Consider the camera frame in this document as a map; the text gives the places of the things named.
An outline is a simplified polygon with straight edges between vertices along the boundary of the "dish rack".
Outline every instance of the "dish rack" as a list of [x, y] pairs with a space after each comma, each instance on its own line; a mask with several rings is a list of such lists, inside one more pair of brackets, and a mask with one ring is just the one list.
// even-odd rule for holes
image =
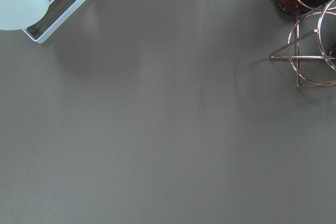
[[[336, 60], [335, 52], [336, 47], [327, 51], [324, 48], [322, 43], [321, 34], [322, 34], [322, 24], [325, 21], [326, 16], [336, 16], [336, 0], [330, 0], [320, 8], [314, 8], [307, 6], [301, 0], [297, 0], [301, 5], [309, 8], [311, 11], [304, 14], [296, 16], [296, 22], [290, 31], [287, 39], [287, 43], [280, 47], [279, 49], [272, 52], [268, 57], [271, 60], [289, 60], [292, 68], [296, 72], [296, 85], [299, 89], [309, 89], [309, 88], [318, 88], [318, 87], [333, 87], [336, 86], [336, 78], [332, 81], [317, 81], [313, 78], [308, 77], [301, 71], [301, 61], [317, 61], [323, 60], [334, 72], [336, 72], [336, 63], [333, 60]], [[311, 17], [318, 17], [318, 22], [315, 27], [303, 35], [300, 32], [301, 24]], [[316, 36], [317, 43], [319, 47], [320, 55], [301, 55], [300, 43], [306, 40], [309, 37]], [[287, 51], [287, 55], [278, 55], [283, 51]], [[309, 85], [303, 85], [302, 81], [305, 80]]]
[[34, 25], [22, 29], [33, 41], [45, 42], [86, 0], [50, 0], [47, 14]]

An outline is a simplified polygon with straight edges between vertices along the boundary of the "white cup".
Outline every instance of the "white cup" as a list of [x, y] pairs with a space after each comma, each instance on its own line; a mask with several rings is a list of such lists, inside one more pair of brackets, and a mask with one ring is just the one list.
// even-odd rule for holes
[[49, 0], [0, 0], [0, 30], [27, 28], [44, 17]]

